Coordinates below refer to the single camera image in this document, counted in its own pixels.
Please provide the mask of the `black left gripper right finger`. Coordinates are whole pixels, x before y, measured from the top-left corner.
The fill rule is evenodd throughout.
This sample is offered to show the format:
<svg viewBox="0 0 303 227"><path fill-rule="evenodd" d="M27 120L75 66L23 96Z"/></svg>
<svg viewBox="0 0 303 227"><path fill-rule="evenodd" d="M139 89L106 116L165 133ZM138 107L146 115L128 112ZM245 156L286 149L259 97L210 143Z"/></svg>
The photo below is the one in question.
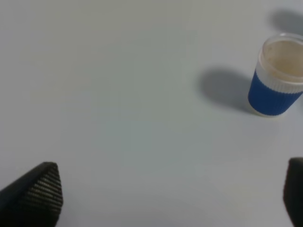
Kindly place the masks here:
<svg viewBox="0 0 303 227"><path fill-rule="evenodd" d="M283 201L294 227L303 227L303 158L293 157L288 162Z"/></svg>

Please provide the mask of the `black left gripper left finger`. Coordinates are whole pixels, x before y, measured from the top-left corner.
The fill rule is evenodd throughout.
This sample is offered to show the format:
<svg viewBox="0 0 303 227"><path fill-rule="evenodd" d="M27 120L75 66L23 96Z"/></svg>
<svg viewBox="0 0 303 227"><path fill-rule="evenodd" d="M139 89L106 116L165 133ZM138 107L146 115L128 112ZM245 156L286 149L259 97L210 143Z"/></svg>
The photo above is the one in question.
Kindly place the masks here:
<svg viewBox="0 0 303 227"><path fill-rule="evenodd" d="M62 206L58 165L42 162L0 191L0 225L54 227Z"/></svg>

